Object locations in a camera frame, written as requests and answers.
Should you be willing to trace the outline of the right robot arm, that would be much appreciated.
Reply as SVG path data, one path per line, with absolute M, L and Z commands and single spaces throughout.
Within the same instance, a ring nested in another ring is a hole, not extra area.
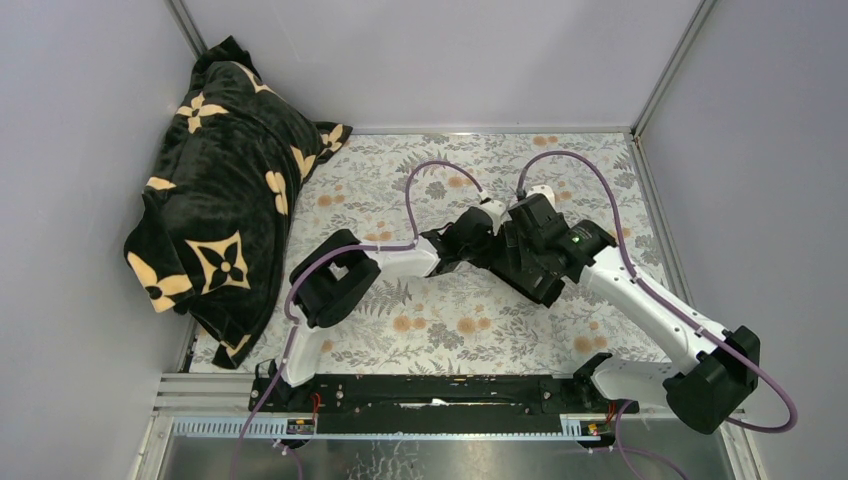
M 508 210 L 502 226 L 523 269 L 536 263 L 604 298 L 666 354 L 665 362 L 609 357 L 573 386 L 575 402 L 597 412 L 613 400 L 669 408 L 692 430 L 710 434 L 756 389 L 761 342 L 750 329 L 730 331 L 705 317 L 693 328 L 675 315 L 689 307 L 637 268 L 627 268 L 615 239 L 590 220 L 569 226 L 543 194 Z

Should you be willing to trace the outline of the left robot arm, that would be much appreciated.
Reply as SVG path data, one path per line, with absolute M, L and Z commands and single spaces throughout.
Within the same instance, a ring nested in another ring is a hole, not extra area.
M 291 273 L 285 308 L 294 315 L 272 398 L 288 411 L 309 401 L 311 380 L 329 330 L 345 320 L 377 280 L 428 278 L 453 272 L 459 263 L 485 258 L 503 223 L 506 205 L 486 199 L 440 229 L 422 232 L 409 244 L 334 232 Z

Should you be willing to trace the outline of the black paper box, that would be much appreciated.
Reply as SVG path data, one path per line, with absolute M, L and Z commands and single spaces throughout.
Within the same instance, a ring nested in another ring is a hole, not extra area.
M 561 295 L 565 280 L 580 282 L 582 268 L 564 252 L 536 250 L 513 221 L 474 247 L 467 259 L 487 270 L 531 302 L 550 307 Z

